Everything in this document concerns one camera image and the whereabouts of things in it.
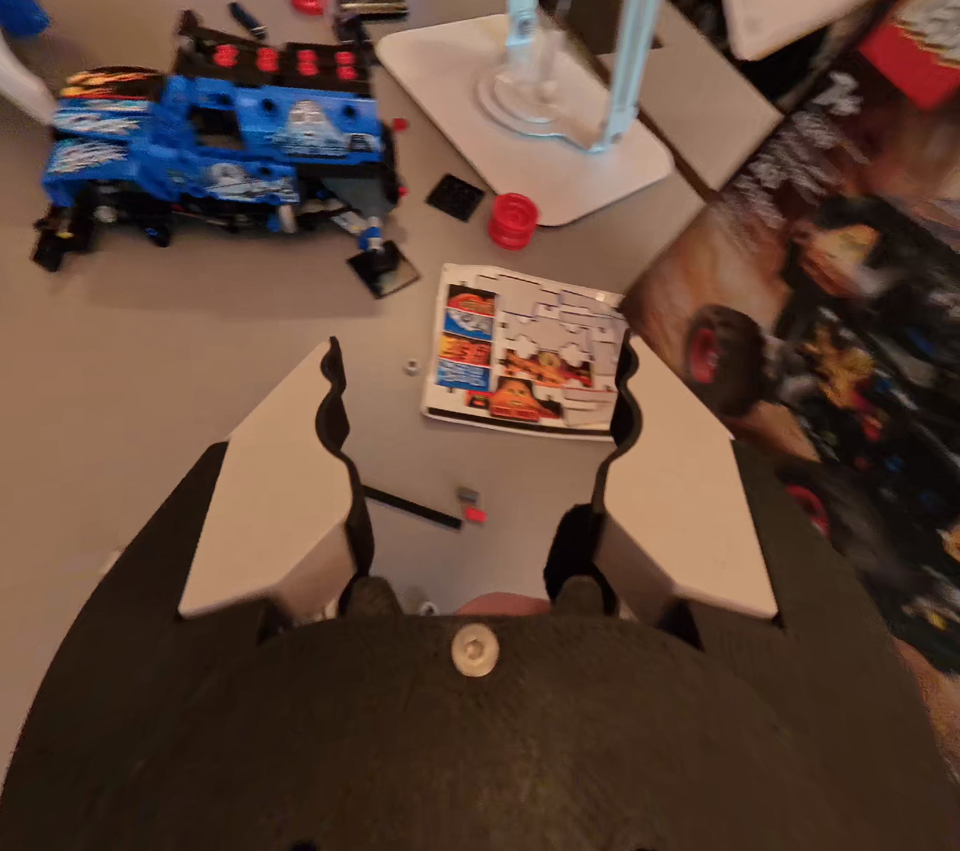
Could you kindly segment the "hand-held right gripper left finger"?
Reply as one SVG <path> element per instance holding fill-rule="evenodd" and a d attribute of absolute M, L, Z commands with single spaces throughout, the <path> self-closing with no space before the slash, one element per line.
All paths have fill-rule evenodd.
<path fill-rule="evenodd" d="M 234 428 L 178 605 L 193 619 L 267 601 L 320 619 L 371 569 L 374 533 L 354 462 L 340 343 L 330 337 Z"/>

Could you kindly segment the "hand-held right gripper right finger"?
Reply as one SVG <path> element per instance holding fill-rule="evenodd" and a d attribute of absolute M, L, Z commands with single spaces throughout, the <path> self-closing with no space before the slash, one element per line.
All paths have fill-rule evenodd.
<path fill-rule="evenodd" d="M 588 503 L 558 525 L 550 599 L 591 578 L 606 610 L 664 622 L 694 603 L 764 623 L 778 605 L 733 437 L 637 335 L 615 375 L 614 442 Z"/>

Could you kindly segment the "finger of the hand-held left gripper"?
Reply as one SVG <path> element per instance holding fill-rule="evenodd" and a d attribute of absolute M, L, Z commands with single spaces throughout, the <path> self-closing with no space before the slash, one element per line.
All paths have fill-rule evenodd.
<path fill-rule="evenodd" d="M 50 89 L 19 60 L 1 34 L 1 96 L 41 125 L 51 125 L 55 98 Z"/>

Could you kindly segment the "black and blue brick truck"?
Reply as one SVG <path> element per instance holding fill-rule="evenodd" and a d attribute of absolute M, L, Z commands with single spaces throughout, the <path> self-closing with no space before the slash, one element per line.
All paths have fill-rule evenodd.
<path fill-rule="evenodd" d="M 237 234 L 295 235 L 332 220 L 358 249 L 388 240 L 404 195 L 372 50 L 259 43 L 182 12 L 170 71 L 101 66 L 58 92 L 32 262 L 57 272 L 99 225 L 129 224 L 158 247 L 177 218 Z"/>

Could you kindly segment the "sticker sheet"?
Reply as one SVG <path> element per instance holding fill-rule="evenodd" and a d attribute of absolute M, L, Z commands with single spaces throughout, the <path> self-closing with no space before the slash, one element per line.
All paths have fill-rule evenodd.
<path fill-rule="evenodd" d="M 620 294 L 494 265 L 445 264 L 420 413 L 537 437 L 605 441 L 627 322 Z"/>

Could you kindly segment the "grey desk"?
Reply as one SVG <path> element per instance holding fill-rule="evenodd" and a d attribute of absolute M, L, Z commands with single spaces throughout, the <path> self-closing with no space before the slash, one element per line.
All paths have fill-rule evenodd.
<path fill-rule="evenodd" d="M 183 9 L 233 30 L 238 1 L 270 39 L 328 41 L 325 21 L 288 0 L 40 0 L 52 18 L 15 47 L 50 86 L 86 66 L 166 70 Z M 503 0 L 408 0 L 408 27 L 498 14 Z M 778 111 L 670 15 L 666 75 L 647 107 L 716 189 L 779 121 Z M 42 678 L 84 603 L 202 453 L 226 437 L 317 346 L 336 336 L 347 378 L 346 453 L 366 485 L 447 513 L 479 492 L 483 524 L 443 530 L 373 505 L 374 573 L 402 600 L 449 613 L 486 593 L 545 596 L 563 514 L 585 502 L 606 446 L 435 422 L 419 410 L 444 264 L 506 269 L 625 293 L 701 210 L 677 172 L 628 199 L 505 253 L 488 237 L 490 198 L 471 221 L 429 207 L 446 173 L 485 187 L 384 69 L 386 120 L 402 117 L 409 190 L 389 234 L 421 279 L 375 300 L 330 232 L 275 236 L 181 225 L 168 249 L 107 230 L 48 274 L 31 262 L 45 211 L 45 129 L 2 101 L 2 775 Z M 419 373 L 403 365 L 417 360 Z"/>

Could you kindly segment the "small dark brick pin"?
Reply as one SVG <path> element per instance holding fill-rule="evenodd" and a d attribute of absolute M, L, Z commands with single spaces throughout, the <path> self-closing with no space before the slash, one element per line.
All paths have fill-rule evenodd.
<path fill-rule="evenodd" d="M 269 42 L 266 26 L 239 2 L 230 2 L 227 5 L 227 12 L 251 40 L 257 41 L 259 44 L 267 44 Z"/>

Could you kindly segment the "long black brick axle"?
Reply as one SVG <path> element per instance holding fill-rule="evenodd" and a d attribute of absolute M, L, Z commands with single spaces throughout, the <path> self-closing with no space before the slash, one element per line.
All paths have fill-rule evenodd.
<path fill-rule="evenodd" d="M 447 512 L 418 504 L 408 498 L 384 492 L 370 485 L 363 485 L 363 491 L 366 499 L 369 502 L 374 502 L 383 507 L 400 511 L 419 520 L 426 521 L 430 524 L 453 532 L 462 531 L 463 520 Z"/>

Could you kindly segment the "printed toy set box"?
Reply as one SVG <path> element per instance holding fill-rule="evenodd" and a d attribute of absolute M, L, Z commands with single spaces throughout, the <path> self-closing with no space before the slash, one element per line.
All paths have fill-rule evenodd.
<path fill-rule="evenodd" d="M 630 289 L 873 599 L 958 785 L 958 0 L 879 0 Z"/>

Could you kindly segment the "black square tile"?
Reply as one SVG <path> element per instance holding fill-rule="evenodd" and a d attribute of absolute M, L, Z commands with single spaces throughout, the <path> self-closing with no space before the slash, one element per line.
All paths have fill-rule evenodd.
<path fill-rule="evenodd" d="M 447 173 L 430 189 L 424 203 L 455 221 L 468 223 L 485 197 L 483 188 Z"/>
<path fill-rule="evenodd" d="M 382 240 L 379 247 L 360 250 L 346 263 L 378 301 L 404 291 L 422 279 L 420 271 L 391 239 Z"/>

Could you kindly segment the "white book stand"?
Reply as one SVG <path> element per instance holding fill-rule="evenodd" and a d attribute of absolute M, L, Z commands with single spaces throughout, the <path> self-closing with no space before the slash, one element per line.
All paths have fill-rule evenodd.
<path fill-rule="evenodd" d="M 398 31 L 375 50 L 495 197 L 534 201 L 536 229 L 581 221 L 673 173 L 712 199 L 647 107 L 679 13 L 668 0 L 617 0 L 604 64 L 570 23 L 576 1 L 505 0 L 504 14 Z"/>

